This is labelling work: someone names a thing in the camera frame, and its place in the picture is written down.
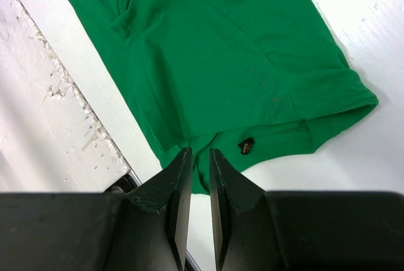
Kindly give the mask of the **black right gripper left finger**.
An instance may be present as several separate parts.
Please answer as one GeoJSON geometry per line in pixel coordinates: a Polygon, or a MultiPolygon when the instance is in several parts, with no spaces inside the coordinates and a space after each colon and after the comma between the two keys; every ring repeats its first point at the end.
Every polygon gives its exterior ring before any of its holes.
{"type": "Polygon", "coordinates": [[[3,193],[2,270],[183,270],[192,150],[129,193],[3,193]]]}

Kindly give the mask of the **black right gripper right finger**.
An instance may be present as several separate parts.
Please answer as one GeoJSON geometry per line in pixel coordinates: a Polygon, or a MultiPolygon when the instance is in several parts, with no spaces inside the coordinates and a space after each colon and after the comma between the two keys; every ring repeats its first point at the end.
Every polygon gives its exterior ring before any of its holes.
{"type": "Polygon", "coordinates": [[[210,151],[217,270],[402,270],[403,195],[265,191],[210,151]]]}

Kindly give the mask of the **green t shirt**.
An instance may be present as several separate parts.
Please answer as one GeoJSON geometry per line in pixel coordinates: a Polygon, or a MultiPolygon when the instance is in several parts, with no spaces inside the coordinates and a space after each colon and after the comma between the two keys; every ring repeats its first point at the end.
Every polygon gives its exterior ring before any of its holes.
{"type": "Polygon", "coordinates": [[[68,0],[162,167],[314,153],[378,99],[311,0],[68,0]]]}

